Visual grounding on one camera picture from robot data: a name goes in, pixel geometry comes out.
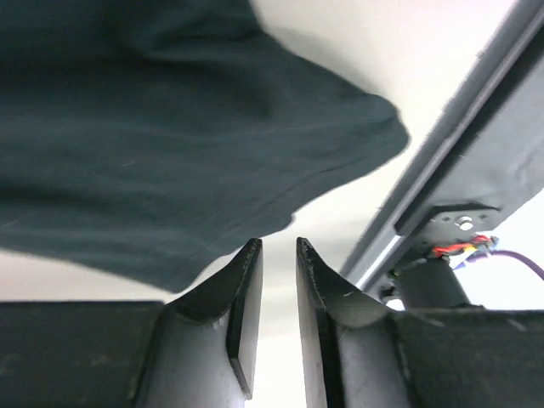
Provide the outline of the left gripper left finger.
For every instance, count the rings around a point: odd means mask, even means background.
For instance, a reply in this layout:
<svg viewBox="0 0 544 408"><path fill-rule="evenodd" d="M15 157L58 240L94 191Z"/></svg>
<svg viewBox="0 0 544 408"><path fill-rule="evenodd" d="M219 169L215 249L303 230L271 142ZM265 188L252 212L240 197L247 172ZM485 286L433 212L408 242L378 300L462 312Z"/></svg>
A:
<svg viewBox="0 0 544 408"><path fill-rule="evenodd" d="M1 305L4 407L242 407L253 393L263 243L183 296Z"/></svg>

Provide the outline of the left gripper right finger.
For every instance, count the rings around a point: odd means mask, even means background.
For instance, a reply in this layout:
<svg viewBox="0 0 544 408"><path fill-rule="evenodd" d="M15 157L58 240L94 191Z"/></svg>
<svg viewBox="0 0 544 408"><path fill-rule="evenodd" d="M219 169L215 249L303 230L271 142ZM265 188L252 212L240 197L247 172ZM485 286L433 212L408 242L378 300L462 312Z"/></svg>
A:
<svg viewBox="0 0 544 408"><path fill-rule="evenodd" d="M297 240L297 300L310 407L540 407L543 313L396 311Z"/></svg>

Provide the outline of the black t shirt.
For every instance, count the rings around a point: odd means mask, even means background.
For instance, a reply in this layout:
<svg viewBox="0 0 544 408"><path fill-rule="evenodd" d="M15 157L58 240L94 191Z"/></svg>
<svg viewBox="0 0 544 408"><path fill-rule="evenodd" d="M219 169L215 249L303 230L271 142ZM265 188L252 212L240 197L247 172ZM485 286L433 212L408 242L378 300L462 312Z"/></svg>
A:
<svg viewBox="0 0 544 408"><path fill-rule="evenodd" d="M1 245L184 290L396 157L396 108L248 1L4 1Z"/></svg>

